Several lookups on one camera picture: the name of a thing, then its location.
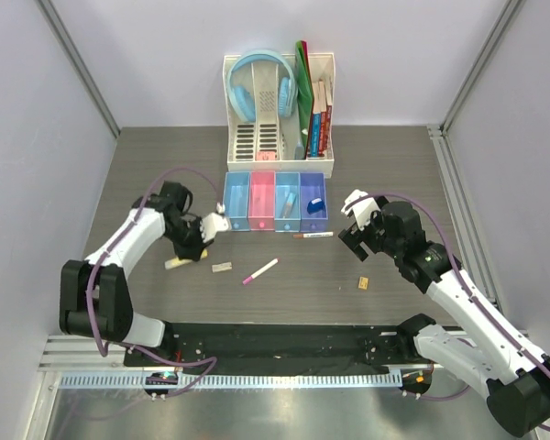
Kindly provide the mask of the yellow highlighter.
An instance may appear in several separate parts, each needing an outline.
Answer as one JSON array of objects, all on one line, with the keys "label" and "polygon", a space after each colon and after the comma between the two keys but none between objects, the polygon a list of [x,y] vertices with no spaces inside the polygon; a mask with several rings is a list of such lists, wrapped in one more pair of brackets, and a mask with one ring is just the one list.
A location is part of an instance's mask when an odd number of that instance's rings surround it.
[{"label": "yellow highlighter", "polygon": [[[208,252],[207,250],[205,249],[201,256],[200,256],[200,259],[206,259],[208,257]],[[187,264],[190,264],[190,263],[193,263],[193,261],[191,259],[186,259],[186,258],[172,258],[172,259],[169,259],[167,261],[164,262],[164,268],[166,270],[172,270],[172,269],[176,269],[180,266],[184,266],[184,265],[187,265]]]}]

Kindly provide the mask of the brown capped white marker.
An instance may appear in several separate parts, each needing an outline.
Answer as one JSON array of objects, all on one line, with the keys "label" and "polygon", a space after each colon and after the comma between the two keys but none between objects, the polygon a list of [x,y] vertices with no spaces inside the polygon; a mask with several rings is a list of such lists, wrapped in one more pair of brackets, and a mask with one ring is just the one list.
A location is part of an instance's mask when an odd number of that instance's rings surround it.
[{"label": "brown capped white marker", "polygon": [[334,236],[334,232],[332,231],[293,234],[293,238],[296,238],[296,239],[322,238],[322,237],[333,237],[333,236]]}]

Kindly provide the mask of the small grey eraser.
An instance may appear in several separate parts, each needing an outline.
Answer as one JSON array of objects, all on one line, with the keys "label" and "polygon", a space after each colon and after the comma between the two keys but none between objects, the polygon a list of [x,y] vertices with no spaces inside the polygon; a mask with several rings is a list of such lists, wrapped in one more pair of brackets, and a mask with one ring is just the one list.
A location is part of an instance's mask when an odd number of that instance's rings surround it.
[{"label": "small grey eraser", "polygon": [[232,268],[233,268],[233,266],[232,266],[231,262],[224,262],[224,263],[214,264],[212,266],[212,273],[224,272],[224,271],[231,270]]}]

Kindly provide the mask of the blue correction tape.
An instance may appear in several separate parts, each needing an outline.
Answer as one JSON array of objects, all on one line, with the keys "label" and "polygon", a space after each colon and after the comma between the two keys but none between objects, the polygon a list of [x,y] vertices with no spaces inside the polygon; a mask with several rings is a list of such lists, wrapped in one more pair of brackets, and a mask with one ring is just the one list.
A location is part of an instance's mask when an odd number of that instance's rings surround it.
[{"label": "blue correction tape", "polygon": [[322,198],[313,198],[306,205],[306,212],[308,215],[315,215],[325,209],[325,202]]}]

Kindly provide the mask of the pastel four-compartment organizer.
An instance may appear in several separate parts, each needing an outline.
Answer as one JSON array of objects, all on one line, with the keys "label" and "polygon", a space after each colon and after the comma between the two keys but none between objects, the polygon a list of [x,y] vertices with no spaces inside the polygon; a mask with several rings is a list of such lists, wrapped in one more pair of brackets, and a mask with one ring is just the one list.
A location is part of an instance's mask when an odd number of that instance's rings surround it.
[{"label": "pastel four-compartment organizer", "polygon": [[[281,218],[289,192],[297,194],[295,218]],[[307,214],[306,205],[322,198],[325,209]],[[318,172],[230,171],[225,175],[225,215],[236,232],[314,233],[328,228],[325,176]]]}]

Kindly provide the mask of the blue capped glue stick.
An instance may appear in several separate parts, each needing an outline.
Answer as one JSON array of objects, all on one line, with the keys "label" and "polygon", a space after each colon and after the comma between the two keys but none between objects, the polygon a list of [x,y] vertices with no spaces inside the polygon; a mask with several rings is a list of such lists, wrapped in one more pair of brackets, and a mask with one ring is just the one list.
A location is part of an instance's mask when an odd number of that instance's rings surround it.
[{"label": "blue capped glue stick", "polygon": [[295,192],[289,192],[285,198],[285,202],[281,208],[280,217],[283,219],[295,218],[295,203],[297,194]]}]

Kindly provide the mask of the pink marker pen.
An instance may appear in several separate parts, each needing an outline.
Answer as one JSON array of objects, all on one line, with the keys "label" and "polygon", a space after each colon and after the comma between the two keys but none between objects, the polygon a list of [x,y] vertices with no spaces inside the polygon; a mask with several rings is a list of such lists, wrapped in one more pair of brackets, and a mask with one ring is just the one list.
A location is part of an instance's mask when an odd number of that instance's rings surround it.
[{"label": "pink marker pen", "polygon": [[253,272],[252,274],[250,274],[249,276],[247,276],[243,281],[242,281],[242,284],[243,285],[248,285],[249,283],[251,283],[253,280],[255,280],[256,278],[258,278],[260,275],[262,275],[263,273],[265,273],[266,271],[270,270],[271,268],[273,268],[274,266],[276,266],[277,264],[279,263],[279,260],[277,258],[274,258],[272,261],[270,261],[269,263],[265,264],[264,266],[262,266],[260,269],[257,269],[255,272]]}]

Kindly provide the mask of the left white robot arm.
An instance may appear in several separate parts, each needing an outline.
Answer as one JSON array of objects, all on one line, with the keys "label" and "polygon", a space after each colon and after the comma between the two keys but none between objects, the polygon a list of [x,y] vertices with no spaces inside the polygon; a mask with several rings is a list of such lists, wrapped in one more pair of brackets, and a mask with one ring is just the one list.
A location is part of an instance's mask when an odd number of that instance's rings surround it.
[{"label": "left white robot arm", "polygon": [[165,237],[180,260],[198,261],[208,247],[202,218],[190,213],[193,194],[165,181],[158,193],[140,197],[126,221],[84,260],[68,260],[60,273],[60,330],[66,335],[145,348],[156,365],[170,364],[177,353],[168,324],[133,309],[127,278],[157,240]]}]

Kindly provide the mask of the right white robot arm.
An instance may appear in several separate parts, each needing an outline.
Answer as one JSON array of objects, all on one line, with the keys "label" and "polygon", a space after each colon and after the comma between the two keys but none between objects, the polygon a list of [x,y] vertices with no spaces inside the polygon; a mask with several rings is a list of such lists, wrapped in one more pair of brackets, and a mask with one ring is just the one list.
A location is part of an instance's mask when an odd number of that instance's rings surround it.
[{"label": "right white robot arm", "polygon": [[447,241],[427,239],[424,208],[404,196],[353,191],[342,214],[354,224],[339,233],[360,259],[390,257],[401,276],[439,304],[467,333],[467,344],[424,314],[404,321],[395,340],[400,358],[426,358],[454,373],[486,402],[508,434],[522,437],[550,419],[550,355],[487,299]]}]

